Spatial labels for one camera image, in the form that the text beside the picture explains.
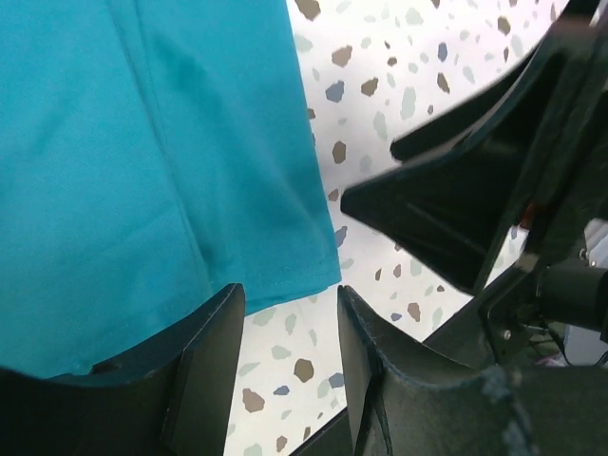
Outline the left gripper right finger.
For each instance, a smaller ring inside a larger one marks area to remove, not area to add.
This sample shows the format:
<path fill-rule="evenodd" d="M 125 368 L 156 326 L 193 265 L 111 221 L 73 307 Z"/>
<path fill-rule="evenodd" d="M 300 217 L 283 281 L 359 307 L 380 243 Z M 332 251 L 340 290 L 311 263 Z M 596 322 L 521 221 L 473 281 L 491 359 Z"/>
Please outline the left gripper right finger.
<path fill-rule="evenodd" d="M 337 291 L 358 455 L 603 455 L 607 371 L 474 370 L 401 332 L 353 289 Z"/>

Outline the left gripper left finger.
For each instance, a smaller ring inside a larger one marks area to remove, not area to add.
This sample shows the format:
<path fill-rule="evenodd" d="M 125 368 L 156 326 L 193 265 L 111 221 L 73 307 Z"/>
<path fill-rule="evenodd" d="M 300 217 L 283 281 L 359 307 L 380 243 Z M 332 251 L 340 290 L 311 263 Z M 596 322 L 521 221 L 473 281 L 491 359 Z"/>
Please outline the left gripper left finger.
<path fill-rule="evenodd" d="M 87 375 L 2 370 L 2 454 L 222 454 L 244 311 L 231 284 Z"/>

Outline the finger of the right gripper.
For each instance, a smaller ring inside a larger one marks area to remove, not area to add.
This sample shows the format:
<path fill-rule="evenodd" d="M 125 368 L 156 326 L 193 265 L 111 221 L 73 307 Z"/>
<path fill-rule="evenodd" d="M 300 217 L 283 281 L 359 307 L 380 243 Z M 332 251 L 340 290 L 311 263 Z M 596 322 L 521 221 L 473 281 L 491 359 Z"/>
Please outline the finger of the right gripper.
<path fill-rule="evenodd" d="M 553 103 L 565 67 L 560 45 L 540 45 L 497 82 L 433 121 L 394 140 L 399 162 L 479 148 L 516 157 L 543 154 L 559 136 L 560 105 Z"/>
<path fill-rule="evenodd" d="M 464 293 L 478 293 L 512 225 L 523 150 L 489 140 L 402 166 L 344 191 L 342 212 Z"/>

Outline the teal t shirt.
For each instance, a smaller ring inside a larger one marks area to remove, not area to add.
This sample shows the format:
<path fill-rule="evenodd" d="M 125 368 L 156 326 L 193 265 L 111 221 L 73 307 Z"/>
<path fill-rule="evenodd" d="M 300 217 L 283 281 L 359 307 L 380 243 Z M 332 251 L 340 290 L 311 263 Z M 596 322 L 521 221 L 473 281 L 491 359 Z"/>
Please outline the teal t shirt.
<path fill-rule="evenodd" d="M 282 1 L 1 5 L 1 363 L 85 373 L 230 283 L 341 277 Z"/>

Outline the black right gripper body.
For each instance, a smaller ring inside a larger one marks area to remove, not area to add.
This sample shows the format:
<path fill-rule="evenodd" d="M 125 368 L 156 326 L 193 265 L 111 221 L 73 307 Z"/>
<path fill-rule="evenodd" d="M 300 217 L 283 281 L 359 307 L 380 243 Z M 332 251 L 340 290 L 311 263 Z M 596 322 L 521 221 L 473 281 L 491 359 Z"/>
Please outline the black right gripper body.
<path fill-rule="evenodd" d="M 560 45 L 565 67 L 553 103 L 559 136 L 523 158 L 511 196 L 528 230 L 518 261 L 427 339 L 473 369 L 504 364 L 560 322 L 607 332 L 607 273 L 585 257 L 584 231 L 607 216 L 607 9 L 570 1 L 540 45 Z"/>

